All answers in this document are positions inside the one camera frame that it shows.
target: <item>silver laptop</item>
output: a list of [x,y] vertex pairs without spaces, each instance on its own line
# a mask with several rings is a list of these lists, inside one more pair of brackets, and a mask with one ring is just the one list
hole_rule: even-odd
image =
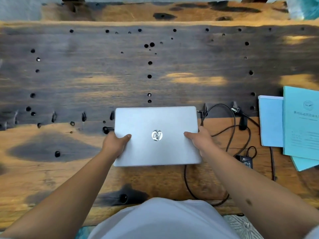
[[132,134],[114,166],[201,163],[198,149],[184,132],[198,132],[194,106],[117,108],[114,132]]

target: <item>forearm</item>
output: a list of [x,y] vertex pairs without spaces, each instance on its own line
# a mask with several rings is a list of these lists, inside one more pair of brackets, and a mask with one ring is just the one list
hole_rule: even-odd
[[264,238],[303,238],[319,224],[317,209],[216,145],[207,150],[205,158],[236,205]]
[[99,153],[1,236],[74,238],[105,181],[113,157]]

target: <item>stack of books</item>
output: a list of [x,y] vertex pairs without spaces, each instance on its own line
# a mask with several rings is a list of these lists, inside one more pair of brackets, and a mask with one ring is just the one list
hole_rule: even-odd
[[262,146],[283,148],[297,171],[319,165],[319,91],[285,86],[258,100]]

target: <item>wooden board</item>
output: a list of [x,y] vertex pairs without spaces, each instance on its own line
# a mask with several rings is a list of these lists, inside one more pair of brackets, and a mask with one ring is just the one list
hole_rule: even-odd
[[[319,90],[317,22],[221,23],[2,23],[0,124],[7,129],[0,132],[0,228],[98,152],[105,136],[102,128],[114,124],[110,114],[116,107],[201,108],[204,103],[236,100],[256,116],[257,95],[280,95],[283,85]],[[154,47],[144,47],[151,42]],[[215,118],[205,120],[205,127],[212,134],[219,132],[232,124],[227,116],[221,109],[212,111]],[[254,169],[270,178],[269,149],[260,145],[258,129],[249,127],[249,145],[258,149]],[[230,132],[213,139],[225,148]],[[236,153],[247,138],[247,131],[237,131],[229,152]],[[319,207],[317,170],[296,172],[280,149],[274,157],[277,182]],[[206,163],[189,166],[187,178],[199,198],[220,200],[225,195]],[[126,205],[121,194],[128,195]],[[97,224],[124,206],[152,197],[191,199],[183,166],[112,167],[85,224]],[[232,201],[218,211],[239,212]]]
[[288,20],[285,1],[274,3],[220,2],[87,2],[44,3],[42,20],[50,21],[230,21]]

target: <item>logo on book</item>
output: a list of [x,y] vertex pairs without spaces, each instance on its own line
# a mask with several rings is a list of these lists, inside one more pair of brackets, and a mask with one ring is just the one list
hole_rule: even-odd
[[159,141],[162,139],[162,137],[163,137],[163,134],[160,130],[154,130],[152,132],[152,138],[154,141]]
[[312,101],[305,101],[303,103],[303,108],[305,108],[308,111],[311,111],[314,108],[314,103]]

